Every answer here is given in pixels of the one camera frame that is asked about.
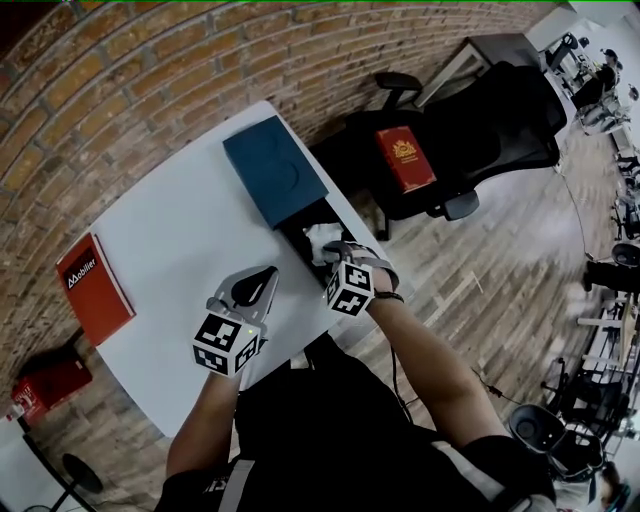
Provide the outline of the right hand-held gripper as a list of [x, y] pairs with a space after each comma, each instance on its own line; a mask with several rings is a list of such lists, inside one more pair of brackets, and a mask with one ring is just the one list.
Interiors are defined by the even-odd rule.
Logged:
[[326, 305], [331, 311], [357, 317], [377, 295], [375, 269], [388, 275], [391, 291], [396, 291], [399, 277], [395, 269], [373, 249], [336, 240], [325, 244], [323, 250], [324, 262], [331, 264], [333, 271], [325, 289]]

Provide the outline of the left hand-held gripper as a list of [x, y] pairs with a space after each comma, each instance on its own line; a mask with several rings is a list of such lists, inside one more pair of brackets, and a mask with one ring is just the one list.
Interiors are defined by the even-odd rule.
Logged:
[[194, 336], [194, 361], [212, 373], [233, 378], [266, 342], [266, 319], [279, 284], [273, 265], [227, 276], [206, 301], [207, 315]]

